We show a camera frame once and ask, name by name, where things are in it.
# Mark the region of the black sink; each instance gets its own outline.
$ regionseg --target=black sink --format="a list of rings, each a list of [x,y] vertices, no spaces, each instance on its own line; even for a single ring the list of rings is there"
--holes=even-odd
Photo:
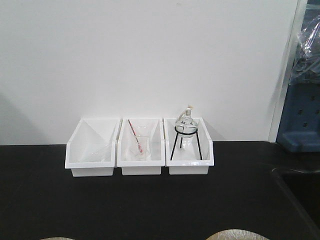
[[[320,240],[320,171],[274,169],[276,181]]]
[[[282,175],[293,195],[320,229],[320,172]]]

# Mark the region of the black countertop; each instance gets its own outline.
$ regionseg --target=black countertop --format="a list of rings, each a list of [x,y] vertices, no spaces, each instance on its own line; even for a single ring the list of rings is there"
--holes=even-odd
[[[215,142],[208,175],[72,177],[65,145],[0,146],[0,240],[205,240],[243,229],[315,240],[272,177],[319,166],[319,153],[269,142]]]

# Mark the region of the clear plastic bag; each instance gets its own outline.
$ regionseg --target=clear plastic bag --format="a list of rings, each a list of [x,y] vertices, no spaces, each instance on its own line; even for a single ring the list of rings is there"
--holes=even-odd
[[[301,29],[290,85],[320,84],[320,5],[307,5]]]

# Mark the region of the black wire tripod stand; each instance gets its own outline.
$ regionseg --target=black wire tripod stand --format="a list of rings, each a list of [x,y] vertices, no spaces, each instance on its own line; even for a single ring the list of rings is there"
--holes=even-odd
[[[201,147],[200,147],[200,142],[199,142],[199,136],[198,136],[198,128],[192,132],[192,133],[183,133],[177,130],[176,127],[174,127],[174,130],[176,131],[176,135],[175,135],[175,140],[174,140],[174,144],[173,144],[173,149],[172,149],[172,153],[171,153],[171,157],[170,157],[170,161],[172,161],[172,158],[174,156],[174,152],[175,152],[175,148],[176,148],[176,144],[177,144],[177,140],[178,140],[178,135],[180,134],[181,136],[185,135],[185,136],[190,136],[195,134],[196,135],[196,141],[198,143],[198,149],[199,149],[199,154],[200,154],[200,160],[202,160],[202,154],[201,154]],[[180,141],[180,148],[182,147],[182,138],[181,137],[181,141]]]

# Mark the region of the storage bin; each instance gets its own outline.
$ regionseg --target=storage bin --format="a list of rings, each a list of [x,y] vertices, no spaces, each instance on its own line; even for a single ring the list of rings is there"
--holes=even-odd
[[[288,87],[276,141],[290,152],[320,152],[320,85]]]
[[[162,118],[129,118],[129,120],[132,128],[128,118],[122,121],[116,165],[121,167],[123,175],[161,174],[161,167],[165,166]]]
[[[66,145],[65,168],[74,177],[111,176],[120,118],[84,118]]]
[[[209,166],[214,165],[213,142],[210,138],[205,122],[201,117],[194,117],[198,124],[198,137],[201,149],[202,160],[200,158],[196,134],[190,138],[183,138],[180,148],[181,137],[178,137],[171,154],[177,132],[175,122],[177,118],[166,117],[163,119],[165,134],[165,163],[169,167],[169,174],[208,174]]]

